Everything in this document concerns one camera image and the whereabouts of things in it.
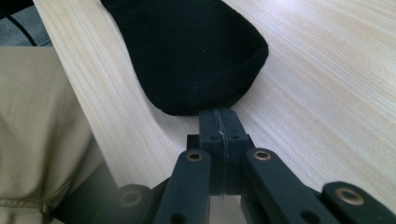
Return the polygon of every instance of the screw hole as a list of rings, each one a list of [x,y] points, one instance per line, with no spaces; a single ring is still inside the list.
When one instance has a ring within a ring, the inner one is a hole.
[[[125,192],[120,197],[120,205],[123,207],[133,207],[142,201],[142,195],[138,192],[129,191]]]
[[[353,189],[338,188],[335,190],[335,194],[345,203],[349,203],[352,205],[364,204],[363,197],[361,197],[361,195],[359,195],[359,193]]]
[[[261,161],[268,161],[271,160],[271,155],[268,152],[264,152],[264,151],[257,151],[254,153],[254,157],[257,160],[261,160]]]
[[[198,152],[192,152],[189,155],[187,155],[187,160],[189,161],[201,161],[203,158],[204,156]]]
[[[320,223],[319,217],[315,213],[310,212],[310,211],[303,211],[301,213],[301,217],[303,218],[303,220],[306,223],[309,223],[309,224],[318,224],[318,223]]]
[[[183,213],[174,213],[171,216],[172,224],[185,224],[187,222],[187,216]]]

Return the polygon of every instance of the wooden table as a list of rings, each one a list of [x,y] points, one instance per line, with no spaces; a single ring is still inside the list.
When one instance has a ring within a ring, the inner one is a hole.
[[[225,0],[266,38],[270,56],[233,109],[313,189],[343,180],[396,211],[396,3]],[[116,23],[99,0],[35,0],[119,185],[154,187],[173,169],[197,118],[145,97]],[[235,198],[212,223],[243,223]]]

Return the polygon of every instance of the person's leg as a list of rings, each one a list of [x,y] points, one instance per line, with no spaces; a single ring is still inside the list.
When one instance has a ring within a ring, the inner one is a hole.
[[[54,48],[0,48],[0,223],[50,211],[103,160]]]

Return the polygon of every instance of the black fabric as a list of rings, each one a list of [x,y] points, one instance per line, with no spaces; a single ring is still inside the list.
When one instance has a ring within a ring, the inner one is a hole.
[[[102,0],[150,101],[172,115],[230,106],[268,56],[264,38],[220,0]]]
[[[32,5],[33,0],[2,0],[0,8],[2,8],[6,13],[12,15]]]

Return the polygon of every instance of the black metal bracket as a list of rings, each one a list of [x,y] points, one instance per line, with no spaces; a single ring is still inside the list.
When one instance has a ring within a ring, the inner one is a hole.
[[[356,186],[330,183],[321,194],[305,186],[275,152],[254,147],[228,108],[200,113],[200,134],[188,135],[187,150],[168,180],[130,192],[112,205],[113,216],[123,209],[118,220],[129,209],[133,223],[204,224],[210,196],[227,194],[241,195],[248,224],[396,223],[387,207]],[[122,223],[106,217],[95,223]]]

